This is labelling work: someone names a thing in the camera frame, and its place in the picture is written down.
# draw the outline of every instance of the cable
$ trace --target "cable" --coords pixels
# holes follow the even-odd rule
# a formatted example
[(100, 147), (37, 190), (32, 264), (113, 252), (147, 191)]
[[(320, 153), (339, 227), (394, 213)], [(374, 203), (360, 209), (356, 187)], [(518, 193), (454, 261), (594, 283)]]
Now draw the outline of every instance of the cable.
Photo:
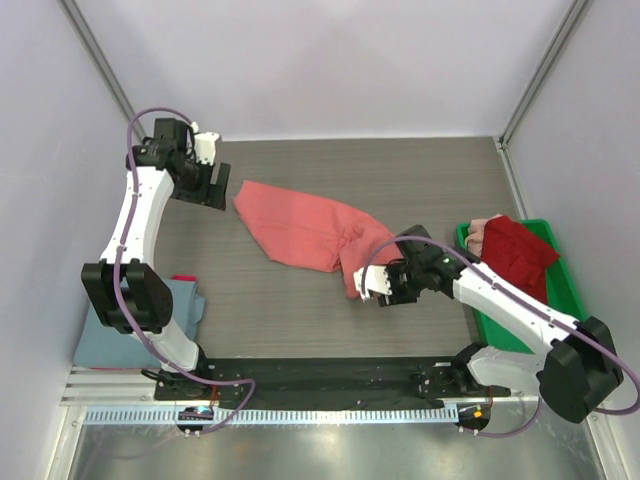
[[(437, 240), (433, 240), (432, 238), (423, 237), (423, 236), (420, 236), (420, 235), (403, 235), (403, 236), (400, 236), (400, 237), (392, 238), (392, 239), (387, 240), (386, 242), (382, 243), (381, 245), (379, 245), (371, 253), (371, 255), (369, 255), (369, 258), (367, 259), (367, 261), (364, 264), (364, 268), (362, 270), (362, 281), (360, 283), (360, 291), (361, 292), (366, 292), (365, 279), (366, 279), (366, 275), (367, 275), (367, 270), (369, 269), (369, 267), (371, 266), (371, 264), (375, 260), (375, 258), (378, 255), (378, 253), (380, 253), (382, 251), (382, 249), (384, 249), (385, 247), (387, 247), (389, 245), (392, 245), (392, 244), (395, 244), (395, 243), (400, 243), (400, 242), (408, 242), (408, 241), (423, 242), (423, 243), (426, 243), (426, 244), (429, 244), (429, 245), (433, 245), (434, 247), (441, 248), (442, 250), (444, 250), (448, 254), (453, 255), (455, 258), (460, 260), (466, 267), (468, 267), (472, 272), (474, 272), (476, 275), (478, 275), (478, 277), (480, 277), (482, 280), (484, 280), (489, 285), (491, 285), (491, 288), (500, 291), (500, 293), (502, 293), (503, 295), (508, 297), (510, 300), (513, 300), (515, 303), (517, 303), (521, 307), (526, 308), (531, 313), (533, 313), (537, 317), (541, 318), (542, 320), (546, 321), (550, 325), (553, 325), (554, 327), (558, 327), (561, 330), (567, 332), (568, 334), (573, 335), (574, 337), (576, 337), (576, 338), (580, 339), (581, 341), (585, 342), (587, 345), (589, 345), (590, 347), (594, 348), (595, 350), (600, 352), (602, 355), (607, 357), (609, 360), (611, 360), (613, 363), (615, 363), (618, 367), (620, 367), (629, 376), (629, 378), (631, 379), (631, 381), (633, 382), (633, 384), (636, 387), (636, 392), (637, 392), (636, 401), (630, 407), (623, 408), (623, 409), (620, 409), (620, 410), (610, 410), (610, 409), (599, 407), (599, 408), (594, 409), (594, 411), (596, 411), (598, 413), (603, 413), (605, 415), (629, 415), (631, 413), (635, 413), (638, 410), (640, 410), (640, 378), (638, 378), (638, 375), (631, 369), (631, 367), (629, 367), (629, 365), (627, 365), (624, 361), (622, 361), (620, 358), (618, 358), (618, 356), (616, 354), (610, 352), (605, 347), (600, 345), (598, 342), (596, 342), (596, 341), (592, 340), (591, 338), (587, 337), (585, 334), (583, 334), (583, 333), (581, 333), (581, 332), (579, 332), (577, 330), (572, 329), (571, 327), (563, 324), (562, 322), (559, 322), (558, 320), (554, 319), (551, 315), (548, 315), (547, 313), (543, 312), (542, 310), (540, 310), (536, 306), (531, 305), (526, 300), (523, 300), (518, 295), (516, 295), (515, 293), (511, 292), (504, 285), (501, 285), (498, 282), (494, 282), (491, 277), (489, 277), (482, 270), (480, 270), (478, 267), (476, 267), (467, 258), (465, 258), (463, 255), (461, 255), (455, 249), (451, 248), (449, 245), (446, 245), (446, 244), (444, 244), (442, 242), (439, 242)], [(539, 414), (539, 410), (541, 408), (541, 404), (542, 404), (542, 400), (540, 400), (540, 404), (538, 405), (538, 409), (536, 410), (537, 414)], [(534, 418), (529, 420), (525, 425), (523, 425), (523, 427), (519, 428), (518, 430), (515, 430), (515, 432), (520, 433), (520, 432), (523, 432), (524, 430), (526, 430), (533, 423), (535, 418), (537, 418), (537, 417), (534, 415)], [(491, 435), (502, 435), (502, 436), (508, 435), (508, 436), (511, 436), (509, 434), (491, 434)], [(492, 436), (492, 438), (503, 438), (503, 437)]]
[(131, 176), (133, 179), (133, 194), (131, 198), (131, 208), (129, 209), (129, 213), (127, 214), (127, 219), (122, 229), (122, 234), (120, 235), (120, 245), (116, 249), (116, 258), (113, 265), (113, 290), (115, 293), (116, 302), (118, 303), (118, 306), (122, 310), (122, 314), (127, 319), (127, 322), (129, 323), (129, 325), (131, 326), (131, 329), (136, 333), (136, 335), (138, 336), (142, 344), (145, 346), (147, 351), (149, 351), (149, 353), (151, 353), (153, 356), (158, 358), (158, 360), (160, 360), (162, 363), (168, 365), (170, 368), (172, 368), (176, 372), (181, 373), (186, 378), (193, 380), (194, 382), (202, 383), (204, 385), (226, 387), (226, 386), (237, 386), (237, 385), (248, 384), (250, 386), (249, 391), (247, 392), (245, 397), (242, 399), (242, 401), (238, 404), (236, 409), (233, 410), (233, 412), (231, 412), (225, 419), (221, 420), (217, 424), (212, 425), (208, 428), (203, 428), (200, 431), (200, 434), (211, 433), (211, 432), (215, 432), (216, 430), (219, 430), (220, 428), (225, 426), (227, 423), (229, 423), (238, 414), (238, 412), (240, 412), (240, 410), (242, 410), (245, 407), (245, 405), (253, 395), (253, 392), (256, 388), (255, 380), (253, 380), (252, 378), (230, 380), (230, 381), (209, 380), (206, 378), (198, 377), (190, 372), (187, 372), (180, 366), (176, 365), (172, 361), (165, 358), (160, 352), (158, 352), (158, 350), (153, 345), (153, 343), (151, 343), (151, 341), (145, 336), (144, 332), (140, 328), (140, 325), (138, 325), (138, 322), (131, 314), (131, 311), (129, 310), (129, 307), (127, 306), (124, 300), (124, 297), (122, 295), (122, 287), (120, 286), (120, 267), (122, 263), (122, 255), (126, 250), (127, 236), (129, 235), (129, 230), (131, 230), (131, 225), (133, 223), (133, 218), (136, 212), (136, 206), (138, 204), (138, 197), (140, 195), (139, 193), (140, 186), (138, 183), (138, 168), (135, 164), (135, 161), (134, 161), (135, 157), (133, 154), (133, 127), (142, 116), (148, 113), (153, 113), (153, 112), (171, 113), (177, 117), (180, 117), (188, 125), (191, 125), (191, 120), (189, 119), (189, 117), (187, 117), (183, 113), (180, 113), (177, 110), (174, 110), (172, 108), (165, 108), (165, 107), (152, 107), (152, 108), (141, 110), (140, 112), (134, 115), (134, 117), (131, 119), (131, 121), (127, 125), (127, 164), (131, 171)]

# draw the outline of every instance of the plastic container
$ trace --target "plastic container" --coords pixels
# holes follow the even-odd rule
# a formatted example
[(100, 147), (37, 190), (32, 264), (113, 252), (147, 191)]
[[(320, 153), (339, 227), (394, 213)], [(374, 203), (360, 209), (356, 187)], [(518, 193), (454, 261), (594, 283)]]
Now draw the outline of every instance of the plastic container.
[[(562, 254), (558, 249), (558, 245), (551, 231), (551, 226), (545, 220), (522, 220), (520, 223), (531, 233), (551, 245), (558, 253)], [(465, 247), (464, 239), (467, 238), (468, 231), (468, 223), (458, 225), (456, 228), (458, 245)], [(575, 285), (571, 280), (569, 270), (562, 257), (547, 268), (546, 276), (549, 306), (562, 313), (571, 315), (580, 321), (584, 321), (587, 318), (584, 307), (578, 297)], [(516, 336), (491, 320), (484, 313), (477, 310), (474, 310), (473, 313), (476, 318), (480, 338), (488, 345), (509, 352), (531, 353), (531, 350)]]

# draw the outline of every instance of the red folded cloth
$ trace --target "red folded cloth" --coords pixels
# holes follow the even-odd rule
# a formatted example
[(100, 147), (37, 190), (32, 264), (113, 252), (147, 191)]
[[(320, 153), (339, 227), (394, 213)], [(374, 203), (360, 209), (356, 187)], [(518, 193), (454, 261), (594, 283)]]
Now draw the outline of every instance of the red folded cloth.
[(506, 281), (547, 303), (545, 270), (560, 255), (509, 217), (491, 219), (484, 228), (482, 261)]
[[(233, 204), (271, 260), (322, 272), (342, 268), (349, 298), (359, 296), (353, 274), (394, 236), (372, 216), (344, 203), (256, 182), (245, 181)], [(375, 263), (400, 257), (397, 247), (389, 245)]]

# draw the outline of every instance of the white plastic part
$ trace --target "white plastic part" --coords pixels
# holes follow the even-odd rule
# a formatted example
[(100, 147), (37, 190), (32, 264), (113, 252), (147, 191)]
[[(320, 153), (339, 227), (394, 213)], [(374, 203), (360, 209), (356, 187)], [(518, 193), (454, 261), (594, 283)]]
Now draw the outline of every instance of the white plastic part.
[(195, 136), (196, 161), (205, 165), (213, 165), (216, 158), (216, 142), (220, 139), (217, 133), (203, 132)]
[[(156, 237), (160, 228), (162, 212), (167, 200), (173, 193), (173, 180), (166, 170), (156, 170), (155, 167), (138, 168), (139, 197), (136, 213), (127, 236), (126, 249), (122, 255), (122, 263), (130, 263), (138, 259), (153, 268), (153, 255)], [(120, 216), (116, 228), (111, 235), (107, 248), (100, 259), (113, 264), (116, 261), (117, 248), (120, 246), (122, 229), (129, 215), (133, 194), (133, 175), (127, 172), (127, 190), (120, 209)]]
[[(496, 275), (485, 263), (478, 263), (475, 266), (494, 282), (500, 283), (500, 285), (525, 300), (528, 304), (535, 306), (568, 327), (576, 328), (573, 323), (576, 319), (572, 316), (555, 311), (531, 298), (522, 290)], [(490, 284), (481, 279), (470, 268), (465, 268), (460, 278), (453, 282), (453, 295), (460, 302), (481, 311), (513, 333), (537, 356), (545, 357), (552, 348), (552, 340), (562, 341), (569, 335), (565, 331), (549, 325), (548, 322), (508, 298), (499, 290), (492, 288)]]
[[(183, 370), (190, 372), (196, 368), (199, 354), (198, 346), (187, 338), (180, 325), (173, 318), (162, 329), (161, 333), (145, 332), (145, 337), (151, 341), (162, 356), (171, 360)], [(168, 372), (175, 371), (168, 365), (163, 365), (162, 369)]]
[(380, 293), (382, 295), (391, 295), (391, 287), (389, 284), (389, 277), (387, 276), (387, 268), (380, 265), (371, 265), (367, 269), (367, 278), (365, 280), (365, 291), (360, 290), (362, 286), (362, 271), (364, 269), (354, 272), (353, 281), (356, 285), (356, 290), (360, 294), (360, 298), (363, 301), (370, 300), (370, 291)]
[(500, 385), (525, 395), (539, 395), (536, 373), (544, 367), (542, 357), (528, 353), (504, 352), (485, 347), (467, 363), (480, 385)]

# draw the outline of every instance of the stack of folded cloth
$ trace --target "stack of folded cloth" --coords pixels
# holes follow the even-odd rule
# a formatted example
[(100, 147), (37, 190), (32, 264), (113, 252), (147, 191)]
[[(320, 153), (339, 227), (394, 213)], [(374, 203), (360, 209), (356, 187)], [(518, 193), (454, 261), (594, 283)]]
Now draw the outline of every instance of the stack of folded cloth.
[[(196, 293), (196, 282), (193, 279), (163, 281), (173, 295), (174, 320), (193, 340), (205, 304), (204, 298)], [(103, 326), (92, 306), (89, 306), (73, 363), (85, 368), (160, 368), (160, 361), (147, 352), (134, 336), (123, 335), (115, 328)]]

